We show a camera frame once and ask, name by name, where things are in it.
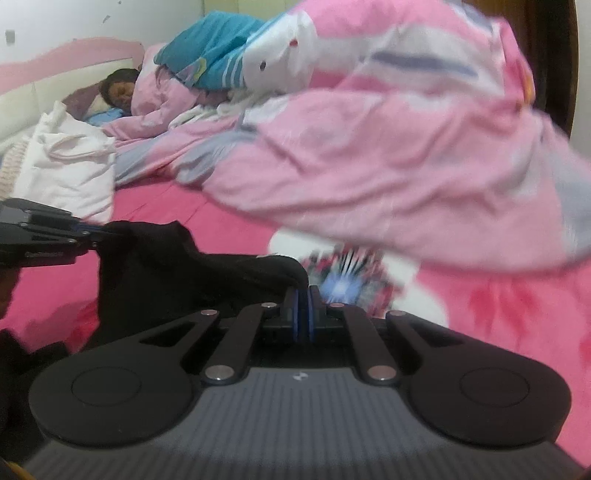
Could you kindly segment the black Smile t-shirt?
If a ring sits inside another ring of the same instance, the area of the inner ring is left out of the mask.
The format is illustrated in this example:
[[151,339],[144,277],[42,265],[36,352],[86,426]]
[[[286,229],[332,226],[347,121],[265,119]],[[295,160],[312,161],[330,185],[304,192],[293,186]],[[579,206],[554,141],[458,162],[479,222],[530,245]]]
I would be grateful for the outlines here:
[[[214,309],[235,316],[243,307],[283,301],[288,288],[308,289],[308,274],[283,256],[205,254],[178,222],[112,222],[97,246],[98,325],[85,350]],[[28,407],[35,376],[66,357],[62,343],[28,352],[8,330],[1,333],[1,456],[17,462],[42,437]]]

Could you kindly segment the white tote bag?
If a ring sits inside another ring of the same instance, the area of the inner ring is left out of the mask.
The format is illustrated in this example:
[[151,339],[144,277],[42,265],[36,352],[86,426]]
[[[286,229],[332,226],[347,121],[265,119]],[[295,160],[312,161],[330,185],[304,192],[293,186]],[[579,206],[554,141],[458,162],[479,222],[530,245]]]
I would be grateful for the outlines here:
[[105,224],[113,213],[115,156],[113,138],[56,101],[27,139],[11,196]]

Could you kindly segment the beige knitted pillow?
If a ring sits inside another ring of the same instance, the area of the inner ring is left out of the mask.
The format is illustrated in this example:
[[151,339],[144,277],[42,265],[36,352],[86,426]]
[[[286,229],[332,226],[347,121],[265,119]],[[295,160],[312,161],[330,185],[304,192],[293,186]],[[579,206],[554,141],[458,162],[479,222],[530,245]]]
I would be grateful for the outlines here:
[[1,159],[0,170],[0,200],[13,196],[15,186],[21,176],[21,170],[26,158],[30,139],[24,137],[9,147]]

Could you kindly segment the pink white headboard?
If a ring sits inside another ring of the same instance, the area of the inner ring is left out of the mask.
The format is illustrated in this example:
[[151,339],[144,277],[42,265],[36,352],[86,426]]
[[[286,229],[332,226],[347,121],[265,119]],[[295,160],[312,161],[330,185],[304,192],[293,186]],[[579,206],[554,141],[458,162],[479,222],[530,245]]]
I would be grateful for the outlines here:
[[24,62],[1,66],[1,150],[30,133],[56,101],[95,84],[119,68],[137,67],[139,42],[77,39]]

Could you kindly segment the sleeping person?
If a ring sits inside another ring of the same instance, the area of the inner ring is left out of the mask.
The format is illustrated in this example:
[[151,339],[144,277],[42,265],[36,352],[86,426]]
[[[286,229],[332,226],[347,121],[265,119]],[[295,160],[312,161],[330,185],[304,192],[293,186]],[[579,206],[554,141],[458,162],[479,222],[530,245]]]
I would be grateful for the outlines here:
[[139,70],[132,68],[122,68],[112,72],[100,82],[99,93],[103,100],[111,107],[129,114],[139,73]]

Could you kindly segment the pink floral bed sheet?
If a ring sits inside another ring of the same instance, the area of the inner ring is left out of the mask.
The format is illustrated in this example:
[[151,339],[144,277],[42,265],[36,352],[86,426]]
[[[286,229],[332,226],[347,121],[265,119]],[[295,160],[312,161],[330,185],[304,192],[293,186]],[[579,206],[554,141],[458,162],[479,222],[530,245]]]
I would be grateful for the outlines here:
[[[560,445],[590,460],[590,266],[539,274],[486,274],[435,268],[386,252],[375,267],[346,261],[325,240],[252,221],[171,181],[117,191],[118,220],[182,223],[208,253],[294,257],[325,299],[347,299],[376,314],[405,310],[431,322],[532,357],[554,368],[572,392]],[[34,352],[57,344],[78,351],[98,324],[98,260],[32,268],[20,277],[1,322],[2,362],[28,367]]]

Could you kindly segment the light pink quilt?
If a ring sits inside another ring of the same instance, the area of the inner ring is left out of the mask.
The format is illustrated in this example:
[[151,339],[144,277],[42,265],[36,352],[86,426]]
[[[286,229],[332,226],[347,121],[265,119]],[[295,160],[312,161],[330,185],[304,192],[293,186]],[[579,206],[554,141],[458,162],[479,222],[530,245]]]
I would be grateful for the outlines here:
[[510,24],[454,1],[304,1],[246,48],[246,86],[188,88],[149,53],[104,130],[152,174],[295,230],[458,268],[590,256],[590,163],[533,106]]

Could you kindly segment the teal striped blanket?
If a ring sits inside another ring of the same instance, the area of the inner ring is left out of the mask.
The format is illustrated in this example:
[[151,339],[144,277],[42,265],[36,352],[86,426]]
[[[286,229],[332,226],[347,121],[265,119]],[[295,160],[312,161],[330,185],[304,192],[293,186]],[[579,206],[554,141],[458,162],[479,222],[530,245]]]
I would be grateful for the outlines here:
[[167,69],[188,88],[245,88],[247,68],[262,73],[269,66],[266,60],[246,59],[246,48],[276,21],[211,11],[162,47],[153,58],[154,64]]

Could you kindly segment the dark wooden door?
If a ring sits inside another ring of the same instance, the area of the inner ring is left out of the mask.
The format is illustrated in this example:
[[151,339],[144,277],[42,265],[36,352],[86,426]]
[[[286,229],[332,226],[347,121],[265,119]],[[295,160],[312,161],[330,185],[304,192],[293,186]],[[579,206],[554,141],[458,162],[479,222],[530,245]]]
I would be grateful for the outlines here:
[[572,132],[578,89],[579,41],[573,0],[474,0],[487,16],[505,18],[532,67],[535,106]]

